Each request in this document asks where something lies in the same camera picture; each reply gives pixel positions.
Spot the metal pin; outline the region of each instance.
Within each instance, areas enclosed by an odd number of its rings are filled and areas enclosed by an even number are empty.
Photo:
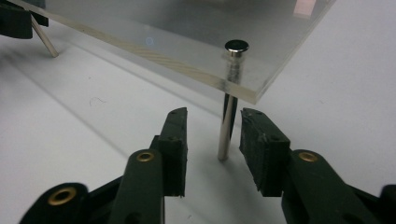
[[[46,34],[41,29],[40,25],[38,25],[37,21],[33,16],[32,16],[32,27],[33,29],[35,29],[35,32],[40,37],[41,41],[43,41],[46,48],[49,50],[50,55],[54,58],[58,57],[59,53],[56,51],[55,47],[53,47],[53,45],[50,43],[49,38],[46,36]]]
[[[244,61],[243,52],[248,50],[248,43],[243,40],[231,40],[225,44],[228,53],[228,80],[239,83],[242,75],[242,65]],[[231,136],[233,135],[233,122],[235,121],[238,98],[225,94],[223,117],[221,121],[218,159],[226,161],[230,147]]]

